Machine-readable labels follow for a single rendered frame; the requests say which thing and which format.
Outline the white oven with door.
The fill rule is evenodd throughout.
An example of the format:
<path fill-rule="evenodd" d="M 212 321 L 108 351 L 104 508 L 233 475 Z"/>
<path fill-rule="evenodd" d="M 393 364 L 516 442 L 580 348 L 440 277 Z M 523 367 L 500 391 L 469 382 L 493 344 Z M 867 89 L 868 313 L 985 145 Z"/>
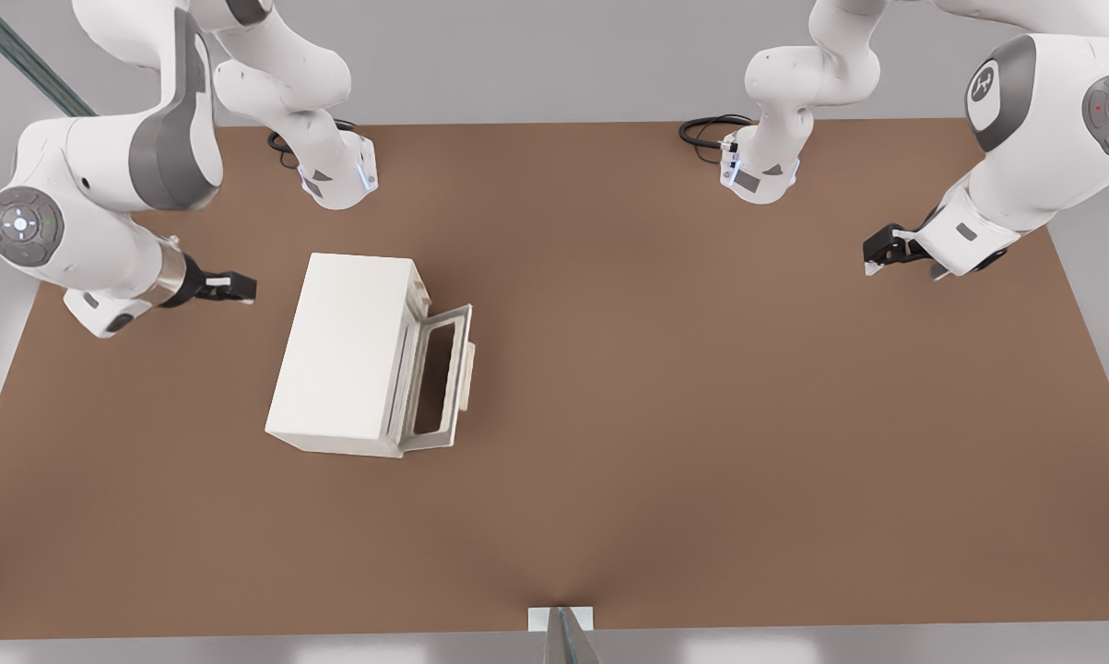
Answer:
<path fill-rule="evenodd" d="M 265 432 L 352 457 L 449 448 L 468 408 L 471 315 L 433 314 L 414 261 L 314 253 Z"/>

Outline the silver frame post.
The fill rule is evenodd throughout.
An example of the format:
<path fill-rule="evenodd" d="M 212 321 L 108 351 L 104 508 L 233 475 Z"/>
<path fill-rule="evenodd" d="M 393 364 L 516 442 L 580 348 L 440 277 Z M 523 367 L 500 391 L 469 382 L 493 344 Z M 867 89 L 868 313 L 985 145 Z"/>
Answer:
<path fill-rule="evenodd" d="M 20 75 L 24 76 L 41 94 L 68 118 L 93 118 L 96 113 L 79 98 L 55 71 L 28 45 L 12 25 L 0 16 L 0 54 Z"/>
<path fill-rule="evenodd" d="M 543 632 L 543 664 L 600 664 L 588 632 L 596 630 L 596 609 L 528 607 L 530 632 Z"/>

